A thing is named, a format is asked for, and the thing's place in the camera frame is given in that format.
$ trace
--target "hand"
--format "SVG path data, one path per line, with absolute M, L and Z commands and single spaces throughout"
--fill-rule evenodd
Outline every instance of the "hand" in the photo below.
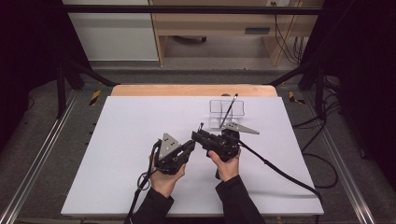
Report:
M 151 187 L 161 193 L 165 198 L 169 198 L 176 182 L 185 174 L 186 164 L 181 165 L 175 175 L 164 175 L 161 171 L 156 171 L 151 175 Z
M 212 161 L 218 166 L 219 176 L 222 181 L 226 182 L 229 179 L 239 175 L 239 156 L 241 154 L 240 149 L 237 156 L 226 162 L 222 161 L 219 155 L 212 150 L 210 150 L 208 154 L 210 159 L 212 159 Z

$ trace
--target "gray floor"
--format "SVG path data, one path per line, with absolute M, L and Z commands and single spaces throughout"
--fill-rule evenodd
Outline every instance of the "gray floor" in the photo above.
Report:
M 171 39 L 167 50 L 165 65 L 134 64 L 122 68 L 103 66 L 96 68 L 98 73 L 120 83 L 247 83 L 262 84 L 286 74 L 295 65 L 283 60 L 279 67 L 269 64 L 268 56 L 263 53 L 259 38 L 209 37 L 206 43 L 195 40 Z M 17 223 L 79 223 L 79 220 L 60 214 L 65 193 L 70 188 L 79 164 L 90 141 L 94 124 L 111 88 L 85 77 L 86 85 L 78 93 L 76 104 L 63 126 L 56 143 L 42 167 L 38 178 L 31 188 L 18 213 Z M 301 105 L 289 101 L 292 91 L 296 99 L 312 101 L 312 91 L 299 92 L 295 83 L 298 77 L 277 87 L 279 96 L 284 99 L 285 107 L 292 124 L 311 119 L 314 115 L 309 104 Z M 102 93 L 95 105 L 89 105 L 96 90 Z M 44 143 L 55 122 L 57 113 L 56 84 L 50 82 L 30 93 L 32 108 L 22 119 L 0 157 L 0 209 L 5 211 L 20 186 L 25 174 L 34 162 L 35 155 Z M 335 102 L 329 98 L 328 105 Z M 362 198 L 366 202 L 375 222 L 396 223 L 396 194 L 374 161 L 361 158 L 359 148 L 351 134 L 344 117 L 338 108 L 329 116 L 326 123 L 328 132 L 342 159 L 356 182 Z M 303 147 L 318 130 L 316 123 L 307 129 L 295 129 L 299 145 Z M 318 138 L 306 152 L 315 153 L 327 160 L 332 158 L 325 135 Z M 327 185 L 333 181 L 332 170 L 323 162 L 305 157 L 306 164 L 317 185 Z M 339 181 L 331 189 L 321 189 L 325 214 L 320 223 L 365 223 L 359 220 L 347 184 Z M 282 217 L 284 223 L 314 223 L 313 217 Z M 267 218 L 269 223 L 277 223 L 275 217 Z M 173 223 L 221 223 L 220 220 L 172 220 Z M 100 218 L 98 223 L 111 223 L 108 218 Z

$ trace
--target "white table surface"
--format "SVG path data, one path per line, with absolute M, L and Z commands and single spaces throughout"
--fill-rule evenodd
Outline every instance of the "white table surface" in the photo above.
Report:
M 64 203 L 62 214 L 73 217 L 126 216 L 137 178 L 147 171 L 153 144 L 169 133 L 181 144 L 204 122 L 208 130 L 209 101 L 232 97 L 109 96 L 91 142 Z M 244 101 L 240 124 L 260 132 L 240 139 L 280 170 L 313 187 L 289 117 L 280 97 L 238 97 Z M 169 217 L 222 216 L 215 191 L 216 166 L 196 144 L 186 174 L 175 187 Z M 318 198 L 285 179 L 242 148 L 240 175 L 263 215 L 323 214 Z M 146 196 L 142 191 L 135 210 Z

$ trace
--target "white wall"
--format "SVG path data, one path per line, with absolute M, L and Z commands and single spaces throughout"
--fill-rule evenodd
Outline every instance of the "white wall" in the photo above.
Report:
M 147 0 L 63 0 L 65 5 L 147 5 Z M 90 61 L 158 61 L 149 14 L 69 13 Z

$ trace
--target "black curtain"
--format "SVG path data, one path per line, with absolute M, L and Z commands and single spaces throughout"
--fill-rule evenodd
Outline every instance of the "black curtain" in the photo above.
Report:
M 303 61 L 311 59 L 336 20 L 319 17 Z M 339 77 L 340 101 L 361 148 L 396 189 L 395 22 L 394 1 L 357 0 L 327 43 L 320 66 L 325 76 Z
M 67 13 L 46 7 L 62 4 L 0 1 L 0 151 L 27 109 L 29 91 L 55 80 L 60 62 L 73 60 L 91 69 Z

